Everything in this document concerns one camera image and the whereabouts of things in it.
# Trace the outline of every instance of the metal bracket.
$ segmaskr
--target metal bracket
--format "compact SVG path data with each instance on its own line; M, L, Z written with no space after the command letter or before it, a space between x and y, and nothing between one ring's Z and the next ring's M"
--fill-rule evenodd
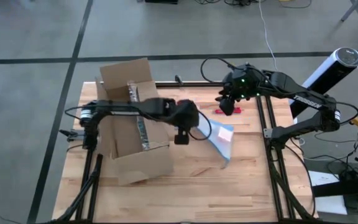
M265 138L270 139L272 137L272 132L273 132L272 128L264 128Z

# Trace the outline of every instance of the open cardboard box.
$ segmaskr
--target open cardboard box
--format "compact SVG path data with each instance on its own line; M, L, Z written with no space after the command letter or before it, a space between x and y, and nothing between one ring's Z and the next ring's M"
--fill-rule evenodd
M129 101L127 82L137 85L139 100L158 97L146 58L100 68L98 100ZM169 138L163 123L144 119L150 149L143 151L135 116L107 116L99 124L97 153L110 159L119 185L167 175L173 171Z

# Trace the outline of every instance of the table leg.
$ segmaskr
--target table leg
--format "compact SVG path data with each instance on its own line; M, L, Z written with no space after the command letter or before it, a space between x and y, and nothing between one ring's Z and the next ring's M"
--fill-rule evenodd
M349 10L347 10L347 12L343 15L341 21L344 22L357 7L358 7L358 0L352 2L352 7Z

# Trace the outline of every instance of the white cable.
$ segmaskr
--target white cable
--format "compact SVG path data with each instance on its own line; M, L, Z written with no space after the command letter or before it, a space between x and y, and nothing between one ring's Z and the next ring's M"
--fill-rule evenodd
M270 51L270 53L272 54L272 57L273 57L273 61L274 61L274 67L276 68L276 71L278 71L278 68L277 68L277 63L276 63L276 58L274 57L274 54L273 54L273 51L272 51L272 48L270 47L269 45L269 42L267 41L267 29L266 29L266 22L265 22L265 19L264 19L264 15L262 14L262 1L259 0L259 11L260 11L260 18L262 18L262 21L264 22L264 29L265 29L265 41L266 41L266 45L268 47L268 50Z

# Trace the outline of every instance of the box flap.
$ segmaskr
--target box flap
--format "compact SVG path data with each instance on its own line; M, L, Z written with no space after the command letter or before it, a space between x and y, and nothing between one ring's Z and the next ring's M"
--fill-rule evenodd
M119 185L168 175L173 171L169 146L120 157L115 163Z
M100 68L105 89L127 86L129 80L135 83L152 81L149 61L146 58L108 65Z
M108 100L106 90L103 88L100 81L95 78L96 91L98 93L98 100ZM100 153L109 158L115 159L118 156L116 142L113 138L114 130L112 128L113 117L107 116L99 123L99 141L97 146L97 153Z

